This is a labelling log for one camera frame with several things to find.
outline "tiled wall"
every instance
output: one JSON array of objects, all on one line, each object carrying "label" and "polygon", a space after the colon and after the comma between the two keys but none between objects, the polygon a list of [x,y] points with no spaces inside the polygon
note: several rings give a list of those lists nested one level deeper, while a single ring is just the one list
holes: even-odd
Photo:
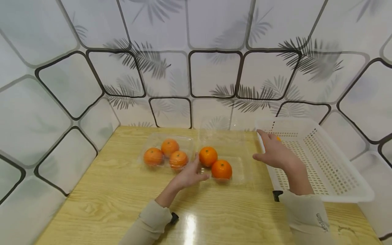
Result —
[{"label": "tiled wall", "polygon": [[119,122],[205,116],[251,131],[258,117],[320,123],[376,192],[360,207],[391,242],[391,1],[3,5],[0,235],[12,244],[38,236]]}]

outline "wood grain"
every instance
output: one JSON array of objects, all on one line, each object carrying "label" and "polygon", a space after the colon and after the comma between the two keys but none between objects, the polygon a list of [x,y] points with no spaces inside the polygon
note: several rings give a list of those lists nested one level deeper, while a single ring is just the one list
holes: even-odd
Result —
[{"label": "wood grain", "polygon": [[[174,174],[148,171],[136,163],[153,132],[189,136],[194,129],[119,127],[93,161],[37,245],[117,244],[145,205]],[[267,168],[251,154],[261,152],[255,132],[246,132],[249,183],[222,186],[212,180],[183,190],[171,206],[180,217],[158,244],[294,245],[281,203],[274,202]],[[341,245],[380,245],[356,204],[326,203],[334,237]]]}]

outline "orange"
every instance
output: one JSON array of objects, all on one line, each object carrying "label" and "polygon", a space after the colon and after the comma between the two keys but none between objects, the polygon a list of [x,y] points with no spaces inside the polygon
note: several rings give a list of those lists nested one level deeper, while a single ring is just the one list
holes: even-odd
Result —
[{"label": "orange", "polygon": [[199,159],[204,166],[211,167],[218,160],[218,153],[210,146],[203,147],[199,152]]},{"label": "orange", "polygon": [[150,148],[148,149],[143,156],[143,161],[147,165],[156,166],[161,164],[163,159],[163,153],[158,148]]},{"label": "orange", "polygon": [[161,150],[166,157],[170,157],[173,152],[178,151],[179,149],[180,146],[174,139],[165,139],[161,145]]},{"label": "orange", "polygon": [[188,156],[183,151],[175,151],[171,154],[169,164],[172,169],[180,169],[188,162]]},{"label": "orange", "polygon": [[214,162],[211,168],[211,174],[216,179],[230,179],[233,175],[233,170],[228,161],[218,160]]}]

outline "white plastic basket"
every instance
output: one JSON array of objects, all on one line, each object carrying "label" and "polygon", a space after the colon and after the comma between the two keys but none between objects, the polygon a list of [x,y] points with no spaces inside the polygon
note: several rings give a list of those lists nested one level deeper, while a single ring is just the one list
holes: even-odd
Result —
[{"label": "white plastic basket", "polygon": [[[305,164],[314,192],[325,202],[358,203],[374,199],[374,192],[315,121],[308,118],[266,118],[255,121],[256,129],[273,133]],[[259,141],[263,153],[263,140]],[[289,189],[286,174],[267,166],[275,190]]]}]

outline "right hand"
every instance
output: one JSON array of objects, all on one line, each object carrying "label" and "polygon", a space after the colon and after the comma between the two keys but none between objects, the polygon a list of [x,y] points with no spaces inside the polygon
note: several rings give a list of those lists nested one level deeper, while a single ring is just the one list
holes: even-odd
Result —
[{"label": "right hand", "polygon": [[253,159],[271,167],[283,169],[285,172],[290,169],[305,167],[304,163],[292,151],[285,147],[277,139],[276,135],[267,134],[261,129],[258,129],[257,133],[260,134],[263,140],[265,153],[255,153],[253,154]]}]

